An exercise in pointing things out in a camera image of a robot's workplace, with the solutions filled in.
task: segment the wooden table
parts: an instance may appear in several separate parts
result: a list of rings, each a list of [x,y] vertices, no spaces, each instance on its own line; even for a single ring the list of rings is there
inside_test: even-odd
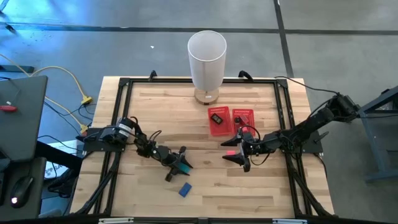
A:
[[[120,77],[104,77],[93,126],[111,123]],[[289,81],[295,122],[310,114],[305,88]],[[280,129],[272,85],[222,84],[216,105],[203,106],[193,97],[191,83],[135,83],[132,89],[129,116],[136,116],[142,130],[150,135],[161,129],[158,144],[177,151],[187,147],[187,160],[194,167],[190,176],[177,175],[171,182],[164,180],[169,169],[151,158],[137,155],[129,146],[122,155],[116,184],[112,216],[131,217],[236,217],[291,218],[294,216],[287,169],[278,150],[261,166],[252,165],[248,173],[221,156],[236,147],[221,147],[232,136],[213,137],[208,127],[207,108],[229,106],[254,110],[256,128],[263,136]],[[123,110],[125,94],[119,114]],[[98,185],[103,152],[95,152],[83,161],[71,212],[83,206]],[[254,158],[262,161],[264,155]],[[321,162],[311,154],[303,155],[309,189],[319,202],[333,213],[328,184]],[[183,198],[178,194],[184,183],[193,187]],[[103,206],[107,199],[103,197]],[[303,198],[298,187],[302,211]]]

